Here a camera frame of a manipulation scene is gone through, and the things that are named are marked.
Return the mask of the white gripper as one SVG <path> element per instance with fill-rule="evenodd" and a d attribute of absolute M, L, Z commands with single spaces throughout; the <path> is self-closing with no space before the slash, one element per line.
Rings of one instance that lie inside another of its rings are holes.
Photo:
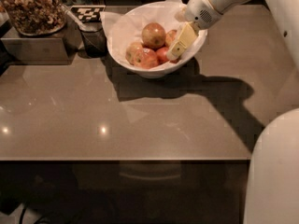
<path fill-rule="evenodd" d="M 169 61 L 179 58 L 197 39 L 199 30 L 214 25 L 222 17 L 209 0 L 189 0 L 186 8 L 175 13 L 175 19 L 181 24 L 176 37 L 166 53 Z"/>

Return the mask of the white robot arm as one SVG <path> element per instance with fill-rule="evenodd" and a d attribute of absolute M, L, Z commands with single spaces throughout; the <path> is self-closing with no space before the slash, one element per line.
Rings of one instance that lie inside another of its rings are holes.
<path fill-rule="evenodd" d="M 229 9 L 250 0 L 189 0 L 177 14 L 184 21 L 167 52 L 175 60 L 197 34 L 213 26 Z M 299 0 L 264 0 L 299 65 Z M 252 151 L 243 224 L 299 224 L 299 108 L 274 112 Z"/>

